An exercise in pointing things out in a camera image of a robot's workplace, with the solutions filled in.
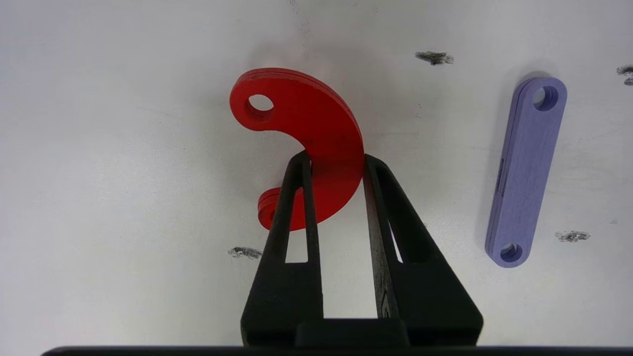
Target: purple plastic bar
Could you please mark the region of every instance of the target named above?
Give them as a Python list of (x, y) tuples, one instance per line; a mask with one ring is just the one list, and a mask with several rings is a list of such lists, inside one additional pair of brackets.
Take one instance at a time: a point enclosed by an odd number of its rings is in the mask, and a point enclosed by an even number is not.
[[(540, 88), (545, 97), (534, 104)], [(486, 252), (502, 267), (530, 255), (566, 101), (563, 82), (549, 77), (526, 80), (512, 97), (486, 239)]]

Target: black smudge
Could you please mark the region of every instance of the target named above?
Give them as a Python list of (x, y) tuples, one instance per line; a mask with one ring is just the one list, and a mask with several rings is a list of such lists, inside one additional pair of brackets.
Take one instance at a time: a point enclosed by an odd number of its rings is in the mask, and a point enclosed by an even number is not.
[(618, 75), (625, 75), (628, 78), (624, 80), (625, 86), (633, 86), (633, 65), (625, 65), (615, 70)]
[(446, 52), (416, 52), (415, 58), (429, 62), (431, 65), (453, 64), (453, 56)]
[(591, 237), (590, 234), (582, 231), (563, 231), (557, 232), (556, 237), (560, 242), (578, 242), (580, 240), (587, 240)]
[(250, 260), (256, 260), (261, 257), (261, 251), (250, 247), (236, 246), (227, 251), (227, 253), (233, 258), (248, 257)]

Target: red plastic part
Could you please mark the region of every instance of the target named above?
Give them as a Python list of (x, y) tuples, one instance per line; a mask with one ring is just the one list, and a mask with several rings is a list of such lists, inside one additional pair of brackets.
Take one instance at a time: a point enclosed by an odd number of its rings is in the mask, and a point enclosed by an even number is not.
[[(268, 97), (273, 108), (254, 108), (249, 98), (255, 94)], [(306, 148), (312, 160), (317, 222), (335, 214), (354, 195), (363, 177), (363, 138), (351, 110), (330, 87), (294, 70), (256, 69), (237, 79), (230, 105), (237, 121), (247, 129), (285, 132)], [(258, 202), (258, 217), (267, 229), (279, 192), (280, 188), (269, 189)], [(303, 190), (298, 189), (290, 229), (305, 225)]]

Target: white table surface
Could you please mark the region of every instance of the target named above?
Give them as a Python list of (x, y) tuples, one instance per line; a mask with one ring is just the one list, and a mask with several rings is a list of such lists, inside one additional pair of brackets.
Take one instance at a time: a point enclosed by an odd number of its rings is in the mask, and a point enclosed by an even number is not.
[[(301, 147), (241, 127), (228, 96), (273, 66), (347, 102), (482, 312), (480, 345), (633, 345), (633, 87), (615, 73), (632, 16), (633, 1), (2, 0), (0, 354), (241, 344), (258, 261), (227, 250), (263, 248), (258, 196)], [(532, 253), (502, 269), (484, 239), (510, 98), (534, 73), (569, 97)], [(559, 242), (569, 230), (591, 237)], [(319, 233), (326, 317), (375, 317), (362, 187)]]

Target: red hook-shaped part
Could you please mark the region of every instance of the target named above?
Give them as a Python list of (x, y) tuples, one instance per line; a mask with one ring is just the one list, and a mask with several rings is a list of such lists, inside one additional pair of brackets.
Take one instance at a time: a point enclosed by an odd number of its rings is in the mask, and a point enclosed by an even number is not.
[[(249, 102), (268, 97), (273, 108), (261, 111)], [(309, 75), (283, 68), (262, 68), (242, 74), (230, 96), (233, 115), (247, 129), (280, 131), (294, 137), (312, 161), (316, 221), (339, 211), (354, 195), (365, 164), (363, 138), (351, 110), (334, 90)], [(265, 191), (258, 217), (270, 229), (280, 188)], [(291, 230), (306, 226), (303, 190), (297, 190)]]

